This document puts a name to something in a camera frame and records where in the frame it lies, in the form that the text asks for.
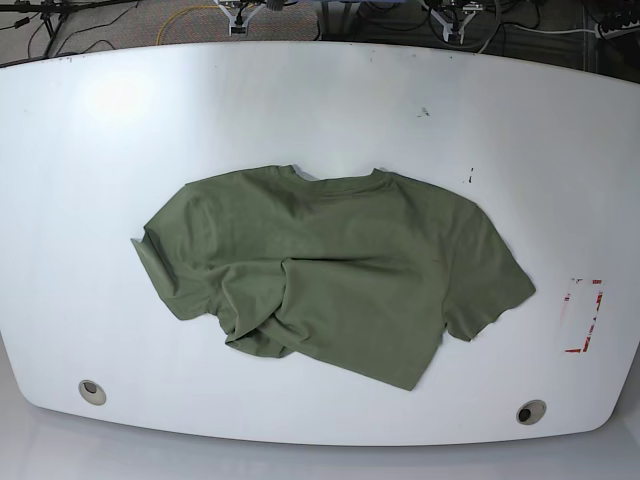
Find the green T-shirt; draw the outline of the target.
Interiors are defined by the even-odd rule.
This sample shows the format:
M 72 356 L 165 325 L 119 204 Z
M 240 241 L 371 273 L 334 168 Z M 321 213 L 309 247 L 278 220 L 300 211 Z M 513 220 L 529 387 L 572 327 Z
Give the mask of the green T-shirt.
M 536 291 L 478 205 L 382 170 L 310 181 L 267 166 L 192 182 L 133 245 L 171 313 L 215 316 L 230 348 L 406 391 L 445 336 L 472 341 Z

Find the white power strip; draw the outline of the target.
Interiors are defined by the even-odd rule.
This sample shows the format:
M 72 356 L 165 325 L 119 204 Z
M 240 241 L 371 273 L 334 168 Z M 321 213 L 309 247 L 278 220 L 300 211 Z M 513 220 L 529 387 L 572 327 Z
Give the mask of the white power strip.
M 639 31 L 639 10 L 615 12 L 605 15 L 596 26 L 596 37 L 612 39 Z

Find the red tape marking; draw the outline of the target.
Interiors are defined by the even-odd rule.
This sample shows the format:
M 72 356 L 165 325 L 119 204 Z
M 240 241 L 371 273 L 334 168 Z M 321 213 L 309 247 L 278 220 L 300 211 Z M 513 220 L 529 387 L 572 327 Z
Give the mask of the red tape marking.
M 586 353 L 604 295 L 601 279 L 572 278 L 564 297 L 560 348 L 566 354 Z

